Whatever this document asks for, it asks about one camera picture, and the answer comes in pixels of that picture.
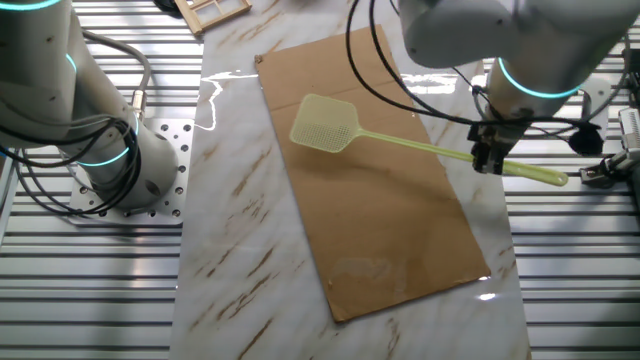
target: fly swatter handle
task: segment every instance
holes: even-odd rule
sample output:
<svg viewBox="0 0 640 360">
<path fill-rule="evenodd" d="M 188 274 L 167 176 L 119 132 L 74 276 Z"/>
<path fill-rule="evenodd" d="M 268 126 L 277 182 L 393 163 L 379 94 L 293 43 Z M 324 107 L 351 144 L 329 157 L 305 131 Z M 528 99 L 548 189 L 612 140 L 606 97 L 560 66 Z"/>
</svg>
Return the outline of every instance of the fly swatter handle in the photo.
<svg viewBox="0 0 640 360">
<path fill-rule="evenodd" d="M 473 155 L 471 154 L 450 150 L 450 149 L 445 149 L 439 146 L 434 146 L 434 145 L 425 144 L 417 141 L 397 138 L 394 136 L 374 133 L 366 130 L 361 130 L 359 135 L 391 142 L 398 145 L 404 145 L 414 149 L 429 151 L 434 154 L 447 156 L 450 158 L 463 160 L 466 162 L 473 162 Z M 563 172 L 546 169 L 546 168 L 535 166 L 535 165 L 522 164 L 515 161 L 505 161 L 503 166 L 503 171 L 507 174 L 521 176 L 531 180 L 536 180 L 536 181 L 540 181 L 540 182 L 543 182 L 549 185 L 555 185 L 555 186 L 565 186 L 569 181 L 569 177 L 567 176 L 567 174 Z"/>
</svg>

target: wooden frame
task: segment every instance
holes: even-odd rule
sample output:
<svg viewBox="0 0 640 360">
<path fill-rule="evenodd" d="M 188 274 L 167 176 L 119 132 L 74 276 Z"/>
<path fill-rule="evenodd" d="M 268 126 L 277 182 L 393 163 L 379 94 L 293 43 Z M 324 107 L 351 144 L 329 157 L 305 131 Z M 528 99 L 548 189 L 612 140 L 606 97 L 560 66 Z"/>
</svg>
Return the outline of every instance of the wooden frame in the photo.
<svg viewBox="0 0 640 360">
<path fill-rule="evenodd" d="M 223 21 L 227 21 L 249 11 L 252 6 L 249 0 L 240 0 L 242 2 L 242 6 L 232 11 L 224 12 L 219 4 L 219 1 L 221 0 L 193 0 L 192 5 L 189 5 L 187 0 L 175 1 L 182 13 L 182 17 L 184 17 L 187 25 L 189 25 L 189 29 L 191 29 L 191 32 L 196 36 L 202 34 L 205 30 L 222 23 Z M 215 5 L 218 8 L 218 11 L 220 11 L 220 16 L 203 24 L 198 17 L 197 11 L 209 5 Z"/>
</svg>

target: metal grating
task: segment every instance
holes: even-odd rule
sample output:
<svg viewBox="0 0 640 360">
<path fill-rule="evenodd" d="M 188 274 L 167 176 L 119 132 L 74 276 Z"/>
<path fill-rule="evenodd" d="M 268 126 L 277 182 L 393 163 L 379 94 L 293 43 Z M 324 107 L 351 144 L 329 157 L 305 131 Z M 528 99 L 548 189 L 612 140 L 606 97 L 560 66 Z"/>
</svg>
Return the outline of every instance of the metal grating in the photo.
<svg viewBox="0 0 640 360">
<path fill-rule="evenodd" d="M 148 116 L 194 118 L 203 45 L 182 20 L 151 1 L 74 5 L 83 26 L 149 56 Z M 130 98 L 141 67 L 112 49 L 90 50 Z M 612 56 L 598 73 L 614 82 L 621 69 L 622 58 Z M 625 101 L 611 109 L 607 153 L 621 148 L 617 111 Z M 562 115 L 578 116 L 579 104 L 572 100 Z M 39 156 L 55 160 L 47 149 Z M 597 159 L 572 155 L 557 140 L 524 140 L 513 158 L 572 176 L 563 189 L 504 180 L 533 359 L 640 359 L 640 226 L 631 191 L 583 188 L 578 169 Z M 44 186 L 68 201 L 72 179 L 57 169 L 41 173 Z M 79 232 L 16 190 L 10 214 L 0 216 L 0 359 L 167 358 L 180 229 Z"/>
</svg>

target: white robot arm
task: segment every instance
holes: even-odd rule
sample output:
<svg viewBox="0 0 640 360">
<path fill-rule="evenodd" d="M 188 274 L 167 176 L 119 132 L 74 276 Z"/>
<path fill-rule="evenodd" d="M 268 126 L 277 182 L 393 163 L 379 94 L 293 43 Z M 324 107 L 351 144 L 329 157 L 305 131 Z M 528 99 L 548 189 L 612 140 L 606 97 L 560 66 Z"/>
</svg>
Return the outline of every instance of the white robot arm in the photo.
<svg viewBox="0 0 640 360">
<path fill-rule="evenodd" d="M 487 92 L 492 115 L 508 120 L 552 116 L 581 88 L 596 89 L 594 108 L 605 105 L 610 86 L 601 94 L 587 79 L 633 25 L 640 1 L 400 0 L 399 9 L 407 52 L 420 65 L 497 57 Z M 590 120 L 606 128 L 608 114 Z M 476 170 L 499 173 L 494 165 L 525 130 L 482 129 Z"/>
</svg>

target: black cable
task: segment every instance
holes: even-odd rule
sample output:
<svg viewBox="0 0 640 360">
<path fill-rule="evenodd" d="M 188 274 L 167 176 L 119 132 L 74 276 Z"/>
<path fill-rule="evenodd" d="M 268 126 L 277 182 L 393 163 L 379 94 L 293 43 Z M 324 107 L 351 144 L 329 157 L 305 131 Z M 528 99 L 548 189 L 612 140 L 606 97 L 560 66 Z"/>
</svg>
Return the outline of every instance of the black cable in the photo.
<svg viewBox="0 0 640 360">
<path fill-rule="evenodd" d="M 11 151 L 8 151 L 2 144 L 0 144 L 0 153 L 10 157 L 11 159 L 13 159 L 15 161 L 23 163 L 25 165 L 39 167 L 39 168 L 49 168 L 50 169 L 50 168 L 56 168 L 56 167 L 60 167 L 60 166 L 66 166 L 66 165 L 69 165 L 69 164 L 71 164 L 73 162 L 76 162 L 76 161 L 82 159 L 82 157 L 84 155 L 86 155 L 89 152 L 89 150 L 91 150 L 91 148 L 100 139 L 100 136 L 104 132 L 109 130 L 111 127 L 115 126 L 116 124 L 117 124 L 116 120 L 113 119 L 113 121 L 110 121 L 107 126 L 103 126 L 98 131 L 94 132 L 95 134 L 92 133 L 92 134 L 94 134 L 94 138 L 91 139 L 91 141 L 87 144 L 87 146 L 85 146 L 79 153 L 77 153 L 76 155 L 74 155 L 74 156 L 72 156 L 72 157 L 70 157 L 70 158 L 68 158 L 66 160 L 63 160 L 63 161 L 60 161 L 60 162 L 57 162 L 57 163 L 38 163 L 38 162 L 31 161 L 31 160 L 29 160 L 27 158 L 20 157 L 17 154 L 12 153 Z"/>
<path fill-rule="evenodd" d="M 389 0 L 389 2 L 391 3 L 391 7 L 393 8 L 393 11 L 396 12 L 396 15 L 400 15 L 400 11 L 398 11 L 398 7 L 396 6 L 396 3 L 394 3 L 393 0 Z"/>
<path fill-rule="evenodd" d="M 89 140 L 93 137 L 95 137 L 97 134 L 102 134 L 107 128 L 113 126 L 113 123 L 115 123 L 117 119 L 114 117 L 110 117 L 110 119 L 107 121 L 107 125 L 105 125 L 104 127 L 91 132 L 87 135 L 83 135 L 80 137 L 77 137 L 75 139 L 70 139 L 70 140 L 56 140 L 56 139 L 40 139 L 40 138 L 36 138 L 30 135 L 25 135 L 16 131 L 13 131 L 9 128 L 6 128 L 2 125 L 0 125 L 0 132 L 3 132 L 7 135 L 13 136 L 15 138 L 18 138 L 20 140 L 23 141 L 28 141 L 34 144 L 39 144 L 39 145 L 56 145 L 56 146 L 60 146 L 60 145 L 75 145 L 78 143 L 81 143 L 83 141 Z"/>
<path fill-rule="evenodd" d="M 113 207 L 115 207 L 133 189 L 133 186 L 135 185 L 135 183 L 138 180 L 138 177 L 139 177 L 139 174 L 140 174 L 140 169 L 141 169 L 140 150 L 138 148 L 137 137 L 136 137 L 135 133 L 133 132 L 133 129 L 131 129 L 126 124 L 125 124 L 125 126 L 122 126 L 122 124 L 119 124 L 117 127 L 118 127 L 118 130 L 121 131 L 121 133 L 123 133 L 123 135 L 125 135 L 125 136 L 123 136 L 123 139 L 124 139 L 126 145 L 129 147 L 129 149 L 131 149 L 129 151 L 129 153 L 127 154 L 127 160 L 131 164 L 134 164 L 134 166 L 133 167 L 129 167 L 129 169 L 131 171 L 128 171 L 128 173 L 129 173 L 128 175 L 129 176 L 127 177 L 127 180 L 124 182 L 123 186 L 120 187 L 118 189 L 118 191 L 116 191 L 110 198 L 105 200 L 102 204 L 97 205 L 97 206 L 95 206 L 95 207 L 93 207 L 91 209 L 88 209 L 88 210 L 78 210 L 78 209 L 73 209 L 73 208 L 71 208 L 71 207 L 69 207 L 69 206 L 57 201 L 53 196 L 48 194 L 47 191 L 44 189 L 42 184 L 39 182 L 37 176 L 33 172 L 33 169 L 31 168 L 31 166 L 26 165 L 27 170 L 28 170 L 29 174 L 31 175 L 31 178 L 32 178 L 33 182 L 36 184 L 38 189 L 40 189 L 42 194 L 44 196 L 46 196 L 49 200 L 51 200 L 53 203 L 55 203 L 56 205 L 64 208 L 66 211 L 62 211 L 62 210 L 59 210 L 59 209 L 52 208 L 52 207 L 44 204 L 42 201 L 40 201 L 37 198 L 37 195 L 35 195 L 31 191 L 31 189 L 29 188 L 29 186 L 27 185 L 27 183 L 26 183 L 26 181 L 24 179 L 24 176 L 20 172 L 19 165 L 16 164 L 18 166 L 18 168 L 17 168 L 18 178 L 19 178 L 20 183 L 21 183 L 22 187 L 24 188 L 25 192 L 38 205 L 40 205 L 44 209 L 46 209 L 48 211 L 51 211 L 51 212 L 53 212 L 55 214 L 58 214 L 58 215 L 91 215 L 91 214 L 99 214 L 99 213 L 108 211 L 108 210 L 112 209 Z"/>
</svg>

